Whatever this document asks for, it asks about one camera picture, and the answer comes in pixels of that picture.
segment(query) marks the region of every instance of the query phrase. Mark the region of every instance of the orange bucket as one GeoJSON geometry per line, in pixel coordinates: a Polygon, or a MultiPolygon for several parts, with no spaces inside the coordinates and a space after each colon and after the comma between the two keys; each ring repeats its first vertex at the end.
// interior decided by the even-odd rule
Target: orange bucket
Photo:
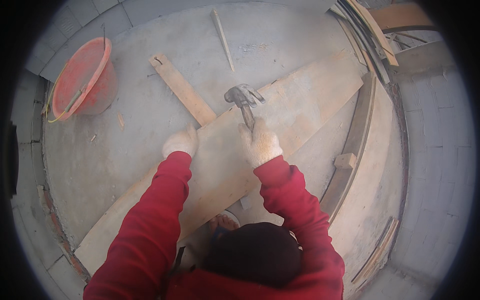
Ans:
{"type": "Polygon", "coordinates": [[[111,41],[105,38],[104,44],[104,38],[97,37],[81,46],[67,61],[53,91],[52,111],[56,118],[75,97],[78,98],[70,110],[59,120],[66,120],[74,113],[96,115],[109,107],[118,90],[117,75],[110,60],[111,51],[111,41]]]}

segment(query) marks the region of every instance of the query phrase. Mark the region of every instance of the wooden stake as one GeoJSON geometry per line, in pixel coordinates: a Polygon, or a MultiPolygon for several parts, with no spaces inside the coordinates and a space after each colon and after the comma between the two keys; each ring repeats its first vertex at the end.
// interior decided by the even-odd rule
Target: wooden stake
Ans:
{"type": "Polygon", "coordinates": [[[222,42],[223,50],[225,50],[225,54],[227,55],[230,68],[233,72],[235,72],[232,57],[230,56],[230,50],[228,49],[227,39],[225,38],[225,34],[223,33],[222,23],[220,22],[220,18],[218,17],[218,13],[216,12],[215,8],[212,9],[210,16],[212,17],[213,24],[215,24],[216,31],[218,32],[218,36],[220,37],[220,42],[222,42]]]}

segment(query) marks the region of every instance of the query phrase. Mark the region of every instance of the gray block wall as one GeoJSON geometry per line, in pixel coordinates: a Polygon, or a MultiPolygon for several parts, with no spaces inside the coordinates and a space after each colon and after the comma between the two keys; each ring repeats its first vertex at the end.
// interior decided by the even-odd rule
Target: gray block wall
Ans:
{"type": "Polygon", "coordinates": [[[474,192],[476,145],[469,98],[445,51],[443,42],[433,42],[396,55],[401,69],[393,81],[408,128],[408,194],[387,268],[360,299],[429,299],[462,241],[474,192]]]}
{"type": "Polygon", "coordinates": [[[24,70],[17,85],[12,122],[17,126],[19,171],[17,194],[11,201],[15,229],[33,272],[52,299],[81,299],[80,279],[54,236],[42,201],[45,171],[41,145],[41,110],[45,80],[24,70]]]}
{"type": "MultiPolygon", "coordinates": [[[[259,0],[308,9],[323,14],[336,0],[259,0]]],[[[55,82],[61,69],[86,42],[103,36],[114,38],[120,32],[160,16],[198,6],[248,0],[68,0],[37,41],[25,68],[55,82]]]]}

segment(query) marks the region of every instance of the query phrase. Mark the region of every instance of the gloved hand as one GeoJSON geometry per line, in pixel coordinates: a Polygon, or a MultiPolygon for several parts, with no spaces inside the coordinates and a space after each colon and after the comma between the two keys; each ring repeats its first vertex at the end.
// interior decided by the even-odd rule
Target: gloved hand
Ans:
{"type": "Polygon", "coordinates": [[[255,118],[253,132],[248,129],[247,125],[240,123],[239,132],[243,152],[253,168],[283,154],[277,135],[268,129],[263,118],[255,118]]]}
{"type": "Polygon", "coordinates": [[[192,123],[188,123],[187,130],[174,133],[167,139],[165,144],[163,144],[162,155],[163,158],[167,158],[172,152],[183,151],[193,158],[197,149],[197,130],[195,130],[192,123]]]}

